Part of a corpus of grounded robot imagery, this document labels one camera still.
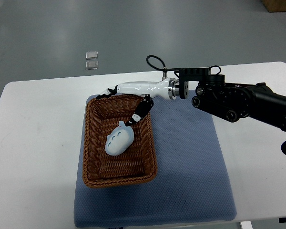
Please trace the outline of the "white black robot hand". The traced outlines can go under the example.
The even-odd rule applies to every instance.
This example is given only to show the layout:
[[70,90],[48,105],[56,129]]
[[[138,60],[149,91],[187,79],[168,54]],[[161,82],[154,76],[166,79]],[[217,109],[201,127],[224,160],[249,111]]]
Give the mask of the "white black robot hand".
[[133,94],[141,96],[143,99],[137,105],[132,117],[125,123],[131,126],[141,121],[152,109],[153,98],[160,96],[164,99],[175,99],[180,95],[179,81],[175,78],[165,78],[160,82],[126,82],[107,88],[96,98],[109,98],[115,94]]

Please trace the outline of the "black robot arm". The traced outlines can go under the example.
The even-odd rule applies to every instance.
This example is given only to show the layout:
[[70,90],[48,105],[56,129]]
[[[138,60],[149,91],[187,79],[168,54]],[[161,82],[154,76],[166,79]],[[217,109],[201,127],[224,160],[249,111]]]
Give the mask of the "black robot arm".
[[210,68],[182,68],[174,74],[182,99],[188,97],[188,83],[198,82],[193,107],[231,123],[251,117],[286,132],[286,96],[274,93],[265,83],[227,83],[224,75],[211,74]]

